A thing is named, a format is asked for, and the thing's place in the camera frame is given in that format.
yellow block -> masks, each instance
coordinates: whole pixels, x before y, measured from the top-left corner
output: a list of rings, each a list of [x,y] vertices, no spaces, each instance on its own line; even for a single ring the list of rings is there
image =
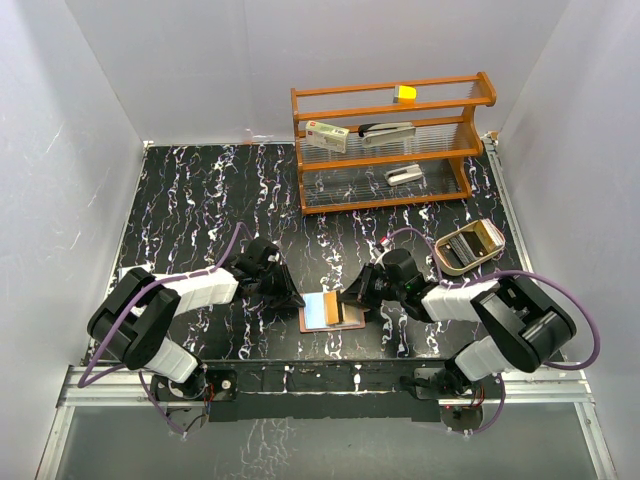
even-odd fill
[[[393,103],[416,103],[417,96],[418,91],[415,88],[406,85],[396,85],[396,89],[393,92]]]

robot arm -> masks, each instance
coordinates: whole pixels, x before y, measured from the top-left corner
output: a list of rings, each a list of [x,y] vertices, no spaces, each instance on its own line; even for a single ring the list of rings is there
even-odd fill
[[[386,251],[365,265],[338,300],[362,308],[397,300],[411,317],[429,323],[482,322],[489,336],[465,346],[431,379],[447,393],[461,394],[508,369],[534,372],[576,334],[569,315],[529,278],[443,286],[425,280],[405,249]]]
[[[130,370],[147,368],[167,377],[185,396],[204,386],[201,362],[167,337],[176,315],[207,305],[229,304],[253,294],[271,308],[300,308],[297,292],[278,247],[258,237],[214,273],[194,275],[150,290],[120,325],[107,350]],[[131,299],[156,277],[133,268],[122,278],[89,321],[87,331],[102,342]]]

black marble table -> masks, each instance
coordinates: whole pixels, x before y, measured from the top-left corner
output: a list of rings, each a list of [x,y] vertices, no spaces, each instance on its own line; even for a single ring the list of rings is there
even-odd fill
[[[117,268],[150,264],[153,272],[171,274],[210,266],[243,221],[280,246],[301,293],[330,291],[347,287],[372,259],[376,241],[393,230],[411,225],[435,241],[480,218],[492,219],[507,240],[480,273],[520,268],[488,158],[469,158],[466,168],[473,187],[468,201],[303,217],[290,144],[150,148]],[[357,189],[351,195],[357,198]],[[421,239],[401,234],[396,246],[433,275]],[[445,359],[484,331],[469,322],[424,324],[388,303],[362,330],[301,334],[296,311],[276,313],[252,299],[181,315],[170,335],[205,361],[373,360]]]

glass panel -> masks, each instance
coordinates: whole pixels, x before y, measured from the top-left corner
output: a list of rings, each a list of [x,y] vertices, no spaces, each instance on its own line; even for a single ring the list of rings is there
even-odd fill
[[[507,404],[470,440],[405,419],[214,423],[186,442],[167,432],[152,408],[77,408],[57,479],[596,478],[573,404]]]

purple cable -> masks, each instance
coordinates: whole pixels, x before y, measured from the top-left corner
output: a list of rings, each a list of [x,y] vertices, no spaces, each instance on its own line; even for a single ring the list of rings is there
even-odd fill
[[[169,416],[164,412],[164,410],[162,409],[162,407],[160,406],[158,401],[155,398],[153,398],[153,395],[151,395],[151,391],[149,390],[149,387],[147,386],[147,382],[144,381],[144,375],[142,375],[142,371],[140,371],[140,370],[138,371],[138,377],[140,378],[140,384],[142,385],[142,388],[144,389],[144,393],[147,394],[147,398],[153,404],[153,406],[156,407],[156,410],[158,410],[158,413],[160,413],[160,415],[162,415],[164,417],[164,419],[167,421],[167,424],[171,428],[173,428],[176,432],[178,432],[183,437],[186,436],[187,431],[184,428],[182,428],[180,425],[175,423],[173,420],[171,420],[169,418]]]
[[[489,420],[485,425],[482,425],[478,430],[473,430],[473,433],[482,433],[485,430],[488,430],[494,423],[498,421],[498,417],[502,413],[502,409],[504,408],[504,402],[507,399],[507,389],[504,386],[504,380],[502,379],[502,375],[496,375],[498,379],[498,383],[500,384],[500,403],[498,404],[498,409],[496,413],[493,415],[491,420]]]
[[[84,373],[80,377],[80,381],[78,382],[78,388],[84,388],[87,385],[90,385],[91,383],[93,383],[95,381],[93,378],[88,380],[89,375],[91,374],[91,372],[95,368],[96,364],[100,360],[100,357],[102,357],[102,355],[104,354],[105,350],[109,346],[109,343],[111,342],[111,340],[113,339],[114,335],[116,334],[116,332],[120,328],[120,325],[122,325],[124,320],[127,318],[127,315],[131,312],[131,309],[136,306],[136,304],[142,299],[142,297],[144,297],[147,294],[147,292],[149,292],[153,288],[157,287],[158,285],[164,285],[166,283],[171,283],[171,282],[178,282],[180,280],[186,280],[187,278],[191,278],[191,277],[200,277],[202,275],[211,275],[212,273],[214,273],[225,262],[225,260],[229,256],[229,253],[231,253],[231,249],[233,248],[234,244],[236,243],[236,239],[238,237],[238,233],[240,232],[240,228],[243,228],[243,227],[245,229],[245,232],[249,234],[249,237],[250,238],[253,237],[253,235],[251,235],[251,232],[249,231],[249,228],[244,223],[238,222],[236,224],[235,230],[233,231],[233,236],[231,237],[231,241],[229,242],[229,245],[227,246],[227,249],[223,253],[222,257],[220,257],[220,260],[218,261],[218,263],[216,263],[213,267],[205,268],[203,270],[199,270],[199,271],[193,272],[193,273],[191,273],[189,275],[174,275],[174,276],[171,276],[171,277],[162,278],[160,280],[155,280],[155,281],[151,282],[149,285],[147,285],[146,287],[144,287],[142,290],[140,290],[138,292],[138,294],[135,295],[131,299],[131,301],[127,304],[127,306],[124,308],[124,310],[120,313],[120,315],[118,316],[118,318],[114,322],[113,326],[111,327],[111,330],[109,330],[109,333],[107,333],[107,335],[104,337],[104,340],[102,341],[102,343],[100,343],[100,346],[98,347],[98,350],[96,350],[96,353],[93,355],[93,357],[91,357],[91,361],[89,362],[89,365],[87,366],[87,369],[84,371]],[[104,375],[107,375],[107,374],[104,373],[104,372],[102,372],[102,374],[100,374],[101,377],[103,377]]]
[[[124,363],[120,363],[119,365],[115,365],[115,366],[113,366],[111,368],[107,368],[104,372],[96,373],[89,380],[87,380],[86,382],[83,382],[82,386],[80,386],[80,382],[82,381],[82,377],[80,377],[80,381],[78,382],[78,388],[84,388],[87,385],[91,385],[93,382],[95,382],[97,380],[100,380],[102,377],[106,377],[110,373],[113,373],[113,372],[115,372],[117,370],[122,370],[123,368],[125,368]]]
[[[472,280],[466,283],[465,285],[471,286],[477,283],[487,282],[489,280],[495,280],[497,278],[512,277],[515,275],[522,275],[524,277],[533,278],[534,280],[538,280],[539,282],[542,282],[550,286],[554,290],[557,290],[558,292],[560,292],[562,295],[567,297],[571,301],[571,303],[573,303],[578,308],[578,310],[580,310],[580,313],[582,313],[585,320],[589,324],[589,328],[591,329],[591,334],[593,335],[593,351],[591,352],[591,355],[589,355],[589,358],[587,358],[584,362],[578,363],[576,365],[562,365],[559,363],[545,362],[545,365],[547,367],[557,368],[559,370],[582,370],[583,368],[587,368],[593,365],[593,363],[597,360],[598,355],[600,355],[600,332],[598,331],[598,327],[596,326],[596,322],[594,318],[591,316],[589,311],[584,307],[584,305],[582,305],[580,300],[578,300],[571,292],[566,290],[561,285],[558,285],[553,280],[543,277],[542,275],[538,275],[537,273],[525,272],[522,270],[504,270],[499,272],[493,272],[488,275],[484,275],[480,278],[476,278],[475,280]]]

